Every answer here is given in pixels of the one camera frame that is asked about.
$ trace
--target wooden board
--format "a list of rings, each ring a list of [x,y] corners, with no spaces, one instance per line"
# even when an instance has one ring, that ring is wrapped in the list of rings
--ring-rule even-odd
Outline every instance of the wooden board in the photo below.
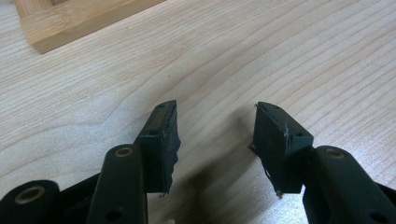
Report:
[[[1,1],[0,197],[99,172],[172,99],[179,162],[150,223],[306,223],[301,196],[279,200],[247,148],[258,101],[396,189],[393,0],[172,0],[43,55]]]
[[[88,35],[164,0],[15,0],[29,44],[40,53]]]

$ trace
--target black plastic part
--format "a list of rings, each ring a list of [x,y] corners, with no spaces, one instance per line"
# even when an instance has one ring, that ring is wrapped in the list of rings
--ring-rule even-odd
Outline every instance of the black plastic part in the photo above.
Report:
[[[110,149],[87,223],[148,223],[142,168],[142,153],[138,146],[122,145]]]
[[[382,184],[377,183],[377,185],[381,188],[382,192],[384,192],[385,195],[387,195],[387,197],[390,199],[393,205],[396,206],[396,190],[388,188],[387,186],[383,186]]]
[[[396,223],[396,207],[349,153],[318,147],[310,153],[309,164],[321,190],[319,201],[324,197],[330,210],[328,220],[316,222],[310,218],[316,212],[304,204],[310,223]]]
[[[135,144],[142,149],[146,192],[169,193],[180,147],[176,101],[155,107]]]
[[[257,104],[254,125],[254,153],[262,160],[275,192],[300,193],[303,159],[314,137],[277,105]]]
[[[49,180],[32,181],[16,187],[0,202],[0,223],[56,223],[61,211],[58,197],[58,185]]]
[[[86,223],[98,179],[99,174],[91,176],[61,192],[62,224]]]
[[[323,192],[318,185],[305,188],[303,197],[306,217],[310,224],[328,223],[331,210],[326,203]]]

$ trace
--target wood grain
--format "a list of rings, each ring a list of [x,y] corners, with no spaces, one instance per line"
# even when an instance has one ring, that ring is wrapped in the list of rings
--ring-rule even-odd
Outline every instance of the wood grain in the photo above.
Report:
[[[163,1],[68,0],[52,6],[50,0],[17,0],[16,7],[28,43],[45,53]]]
[[[21,19],[53,7],[50,0],[14,0],[14,2]]]
[[[396,3],[169,0],[39,55],[11,1],[0,6],[0,196],[33,179],[61,189],[131,143],[176,99],[174,186],[150,223],[306,223],[247,149],[258,101],[352,153],[396,188]]]

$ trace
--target metal screw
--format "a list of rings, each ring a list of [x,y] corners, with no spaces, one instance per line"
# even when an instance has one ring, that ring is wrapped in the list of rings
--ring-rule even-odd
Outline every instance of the metal screw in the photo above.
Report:
[[[15,197],[15,203],[17,204],[26,204],[31,203],[32,201],[40,198],[46,189],[42,186],[34,186],[29,189],[26,189],[19,193],[17,197]]]
[[[336,159],[343,159],[345,157],[344,153],[333,148],[326,148],[324,151],[326,152],[327,155]]]
[[[116,157],[127,157],[131,155],[134,151],[129,147],[120,148],[114,153]]]

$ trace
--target bolt hole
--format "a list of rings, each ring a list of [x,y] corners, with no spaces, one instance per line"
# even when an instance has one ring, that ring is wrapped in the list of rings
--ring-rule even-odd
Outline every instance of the bolt hole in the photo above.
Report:
[[[378,223],[388,223],[388,219],[382,215],[381,213],[378,212],[372,212],[370,213],[370,218]]]
[[[126,156],[131,155],[132,152],[133,152],[133,151],[132,151],[131,148],[123,147],[123,148],[118,149],[118,150],[116,151],[115,155],[116,155],[116,157],[126,157]]]
[[[46,190],[41,186],[34,186],[19,193],[15,198],[15,203],[25,204],[30,203],[40,198]]]
[[[123,209],[121,207],[112,208],[106,215],[106,220],[110,222],[114,222],[122,218]]]

